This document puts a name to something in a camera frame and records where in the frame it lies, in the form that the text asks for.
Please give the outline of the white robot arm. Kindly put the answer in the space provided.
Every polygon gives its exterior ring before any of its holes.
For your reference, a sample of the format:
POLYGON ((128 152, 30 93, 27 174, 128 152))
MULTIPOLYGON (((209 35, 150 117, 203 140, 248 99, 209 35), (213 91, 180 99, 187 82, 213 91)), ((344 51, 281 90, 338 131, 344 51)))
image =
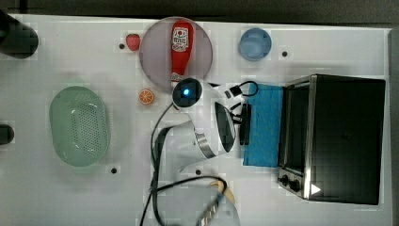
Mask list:
POLYGON ((189 121, 172 126, 162 147, 166 166, 172 170, 229 153, 236 132, 228 109, 228 96, 219 87, 195 78, 180 81, 172 103, 189 121))

